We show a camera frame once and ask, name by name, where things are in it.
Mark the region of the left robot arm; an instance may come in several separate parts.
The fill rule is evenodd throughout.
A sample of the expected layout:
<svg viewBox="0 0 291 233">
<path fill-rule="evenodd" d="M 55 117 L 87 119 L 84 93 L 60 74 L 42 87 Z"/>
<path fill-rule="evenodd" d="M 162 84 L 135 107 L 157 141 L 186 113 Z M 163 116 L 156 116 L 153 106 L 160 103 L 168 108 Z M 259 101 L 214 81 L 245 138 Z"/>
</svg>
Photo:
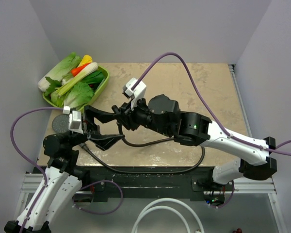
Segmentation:
<svg viewBox="0 0 291 233">
<path fill-rule="evenodd" d="M 14 137 L 15 126 L 25 115 L 16 118 L 10 128 L 10 139 L 15 150 L 43 175 L 42 181 L 29 204 L 16 220 L 8 221 L 4 227 L 6 233 L 49 233 L 50 224 L 63 206 L 78 190 L 90 187 L 89 172 L 76 165 L 79 151 L 73 147 L 92 141 L 102 150 L 107 150 L 124 138 L 122 134 L 100 133 L 94 118 L 106 119 L 106 112 L 87 105 L 84 113 L 65 106 L 61 109 L 68 116 L 68 131 L 51 134 L 43 141 L 44 154 L 49 157 L 48 166 L 42 169 L 19 149 Z"/>
</svg>

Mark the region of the grey shower head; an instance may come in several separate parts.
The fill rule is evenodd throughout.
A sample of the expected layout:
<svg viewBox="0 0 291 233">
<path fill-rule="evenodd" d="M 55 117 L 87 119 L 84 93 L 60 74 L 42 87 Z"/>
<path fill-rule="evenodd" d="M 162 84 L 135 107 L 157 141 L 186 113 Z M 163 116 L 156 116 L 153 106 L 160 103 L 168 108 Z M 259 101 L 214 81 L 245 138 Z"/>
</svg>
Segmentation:
<svg viewBox="0 0 291 233">
<path fill-rule="evenodd" d="M 66 114 L 58 115 L 54 118 L 52 122 L 52 129 L 55 133 L 65 133 L 69 131 L 68 128 L 68 118 Z"/>
</svg>

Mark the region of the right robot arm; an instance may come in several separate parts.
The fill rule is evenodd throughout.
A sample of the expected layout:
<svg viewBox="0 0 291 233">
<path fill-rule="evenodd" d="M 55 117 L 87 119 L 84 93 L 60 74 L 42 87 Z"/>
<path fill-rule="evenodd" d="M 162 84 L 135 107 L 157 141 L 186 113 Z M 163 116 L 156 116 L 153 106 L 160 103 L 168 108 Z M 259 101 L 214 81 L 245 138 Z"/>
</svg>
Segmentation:
<svg viewBox="0 0 291 233">
<path fill-rule="evenodd" d="M 173 138 L 185 146 L 209 147 L 236 156 L 236 160 L 213 169 L 206 179 L 207 187 L 216 191 L 229 181 L 240 177 L 263 181 L 277 172 L 277 161 L 269 156 L 268 149 L 275 146 L 274 139 L 254 139 L 231 131 L 226 135 L 209 117 L 181 111 L 179 103 L 165 95 L 153 97 L 149 102 L 137 100 L 120 107 L 112 106 L 118 124 L 127 130 L 143 126 L 156 133 Z"/>
</svg>

